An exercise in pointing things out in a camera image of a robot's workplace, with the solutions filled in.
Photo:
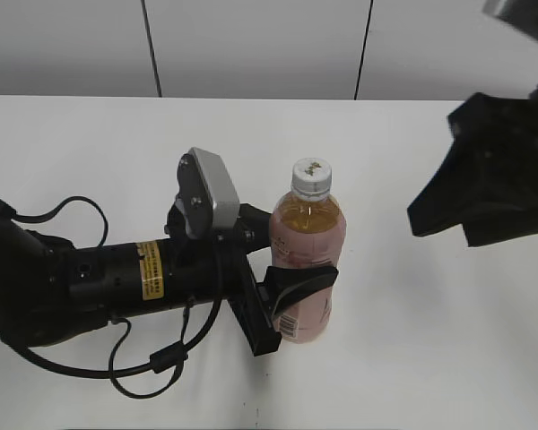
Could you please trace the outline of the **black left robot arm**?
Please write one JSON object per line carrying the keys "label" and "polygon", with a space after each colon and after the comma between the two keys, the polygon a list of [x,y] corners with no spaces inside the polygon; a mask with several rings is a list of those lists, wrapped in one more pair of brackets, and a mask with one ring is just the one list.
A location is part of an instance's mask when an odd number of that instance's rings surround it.
{"label": "black left robot arm", "polygon": [[45,347],[105,327],[116,317],[227,301],[256,356],[279,348],[274,320],[330,287],[337,269],[269,267],[257,281],[248,255],[269,245],[269,216],[248,204],[234,228],[191,238],[177,209],[166,236],[149,242],[78,249],[23,228],[0,200],[0,336]]}

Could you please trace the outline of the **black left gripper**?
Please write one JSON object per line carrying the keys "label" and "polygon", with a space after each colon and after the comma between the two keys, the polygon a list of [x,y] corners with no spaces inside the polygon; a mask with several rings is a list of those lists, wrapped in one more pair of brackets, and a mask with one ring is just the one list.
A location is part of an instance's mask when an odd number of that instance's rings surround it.
{"label": "black left gripper", "polygon": [[275,352],[282,340],[269,317],[275,323],[292,306],[332,287],[339,273],[330,265],[270,266],[265,273],[268,298],[262,298],[247,255],[271,245],[270,220],[270,212],[241,203],[232,230],[192,239],[175,201],[165,226],[169,234],[164,243],[168,251],[165,297],[175,307],[188,298],[196,304],[212,302],[222,293],[256,357]]}

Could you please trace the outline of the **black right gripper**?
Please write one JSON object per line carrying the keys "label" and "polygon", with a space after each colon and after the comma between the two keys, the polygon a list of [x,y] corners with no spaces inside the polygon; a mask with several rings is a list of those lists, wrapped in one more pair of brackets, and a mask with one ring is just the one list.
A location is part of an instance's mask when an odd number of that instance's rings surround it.
{"label": "black right gripper", "polygon": [[412,234],[462,225],[469,247],[538,235],[538,85],[525,99],[475,93],[447,120],[454,142],[407,209]]}

